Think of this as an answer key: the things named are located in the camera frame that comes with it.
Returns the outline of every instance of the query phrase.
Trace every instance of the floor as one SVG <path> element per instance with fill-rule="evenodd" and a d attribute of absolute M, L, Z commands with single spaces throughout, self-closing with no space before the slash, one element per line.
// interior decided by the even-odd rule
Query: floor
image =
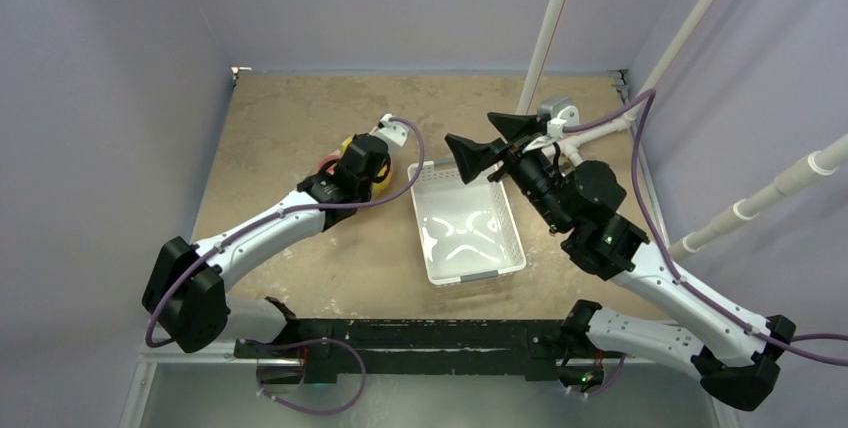
<path fill-rule="evenodd" d="M 426 159 L 449 156 L 446 133 L 491 140 L 489 111 L 513 113 L 520 76 L 243 76 L 233 93 L 195 239 L 218 234 L 282 199 L 314 172 L 324 156 L 354 133 L 368 131 L 384 113 L 403 116 L 422 130 Z M 536 102 L 571 96 L 583 121 L 613 111 L 621 102 L 606 77 L 547 77 Z M 592 142 L 585 159 L 612 166 L 631 192 L 626 133 Z M 415 162 L 414 143 L 395 166 Z M 387 192 L 401 187 L 405 169 Z M 321 235 L 271 258 L 230 292 L 248 299 L 273 296 L 300 317 L 353 318 L 562 318 L 578 299 L 622 313 L 666 318 L 648 302 L 612 283 L 584 274 L 548 235 L 542 219 L 505 181 L 527 256 L 527 267 L 509 276 L 436 287 L 426 276 L 409 194 L 360 210 Z M 620 212 L 644 228 L 636 201 Z"/>

